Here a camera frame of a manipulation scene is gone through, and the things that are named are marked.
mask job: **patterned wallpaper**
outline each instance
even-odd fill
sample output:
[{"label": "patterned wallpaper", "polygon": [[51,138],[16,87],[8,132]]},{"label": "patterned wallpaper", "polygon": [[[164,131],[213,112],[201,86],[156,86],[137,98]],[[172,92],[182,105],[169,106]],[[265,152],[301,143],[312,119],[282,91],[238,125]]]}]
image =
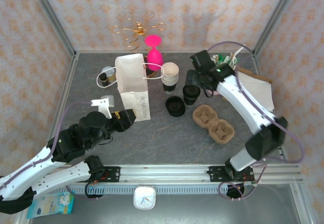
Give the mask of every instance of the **patterned wallpaper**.
[{"label": "patterned wallpaper", "polygon": [[[319,223],[324,220],[324,0],[293,0],[258,62],[273,79],[278,114],[305,146],[302,172]],[[300,152],[286,139],[290,158]]]},{"label": "patterned wallpaper", "polygon": [[162,50],[200,50],[222,40],[253,48],[279,0],[49,1],[76,50],[113,51],[125,50],[123,41],[132,32],[113,34],[111,28],[132,26],[123,19],[127,12],[136,13],[142,21],[146,11],[156,13],[149,25],[164,22],[168,26],[165,31],[150,31],[162,37]]},{"label": "patterned wallpaper", "polygon": [[[0,175],[47,142],[70,56],[37,0],[0,0]],[[14,215],[0,214],[1,223]]]}]

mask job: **gold wire ornament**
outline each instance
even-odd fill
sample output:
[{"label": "gold wire ornament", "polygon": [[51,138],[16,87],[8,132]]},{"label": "gold wire ornament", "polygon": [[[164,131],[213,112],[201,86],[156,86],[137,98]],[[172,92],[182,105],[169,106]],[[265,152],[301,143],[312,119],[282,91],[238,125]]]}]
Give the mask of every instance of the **gold wire ornament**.
[{"label": "gold wire ornament", "polygon": [[144,14],[144,22],[141,23],[141,22],[136,22],[133,13],[126,13],[124,15],[124,19],[131,20],[134,23],[134,27],[132,29],[130,29],[130,28],[123,28],[123,27],[117,25],[112,28],[112,32],[116,33],[116,34],[120,34],[124,30],[132,31],[134,34],[132,35],[131,38],[126,38],[123,42],[123,45],[126,48],[134,47],[130,51],[135,53],[134,50],[136,50],[140,46],[140,44],[138,42],[139,35],[142,35],[145,38],[147,36],[146,32],[152,28],[156,28],[157,30],[160,30],[160,31],[166,30],[167,25],[165,23],[158,23],[158,24],[156,24],[152,27],[149,27],[149,28],[146,27],[146,22],[149,19],[154,18],[154,16],[155,16],[154,12],[146,12]]}]

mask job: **clock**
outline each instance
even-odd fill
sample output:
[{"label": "clock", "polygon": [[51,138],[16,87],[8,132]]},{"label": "clock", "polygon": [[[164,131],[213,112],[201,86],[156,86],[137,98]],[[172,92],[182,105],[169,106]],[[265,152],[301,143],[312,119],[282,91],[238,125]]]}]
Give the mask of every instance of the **clock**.
[{"label": "clock", "polygon": [[134,206],[140,210],[150,210],[155,206],[156,191],[150,186],[139,186],[134,192]]}]

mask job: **gray floor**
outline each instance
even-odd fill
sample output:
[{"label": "gray floor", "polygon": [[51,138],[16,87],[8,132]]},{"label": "gray floor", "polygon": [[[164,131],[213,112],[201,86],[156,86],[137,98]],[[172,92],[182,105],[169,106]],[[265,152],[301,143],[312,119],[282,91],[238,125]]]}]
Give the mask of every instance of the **gray floor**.
[{"label": "gray floor", "polygon": [[[105,66],[113,66],[116,57],[121,55],[124,54],[80,54],[66,104],[89,102],[103,95],[114,95],[115,107],[112,111],[122,110],[123,104],[117,85],[105,89],[99,88],[95,82],[98,72]],[[189,58],[191,55],[164,54],[165,62],[175,62],[180,68],[179,81],[173,93],[175,96],[182,97],[187,70],[193,69]],[[243,62],[242,66],[254,70],[251,59]],[[223,164],[236,154],[252,135],[242,117],[221,96],[208,99],[202,92],[193,106],[186,107],[183,116],[175,118],[170,116],[165,108],[165,101],[171,95],[164,93],[161,80],[148,80],[148,91],[151,120],[136,122],[127,131],[115,133],[111,144],[96,146],[88,151],[86,156],[98,155],[104,164]],[[192,112],[202,104],[210,105],[216,110],[219,118],[233,125],[235,136],[226,145],[215,143],[209,137],[208,131],[200,128],[192,120]],[[81,117],[95,110],[97,107],[90,106],[71,109],[63,128],[77,123]]]},{"label": "gray floor", "polygon": [[33,224],[298,224],[289,186],[258,187],[240,202],[218,195],[160,195],[150,211],[133,206],[133,196],[108,199],[76,199],[70,215],[38,217]]}]

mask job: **blue package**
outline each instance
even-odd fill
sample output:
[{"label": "blue package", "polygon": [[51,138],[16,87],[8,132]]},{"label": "blue package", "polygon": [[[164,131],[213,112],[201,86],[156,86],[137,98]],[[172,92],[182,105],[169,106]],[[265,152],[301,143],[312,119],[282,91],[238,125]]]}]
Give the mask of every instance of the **blue package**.
[{"label": "blue package", "polygon": [[36,199],[29,207],[27,218],[32,219],[57,213],[71,214],[74,196],[69,192],[53,193]]}]

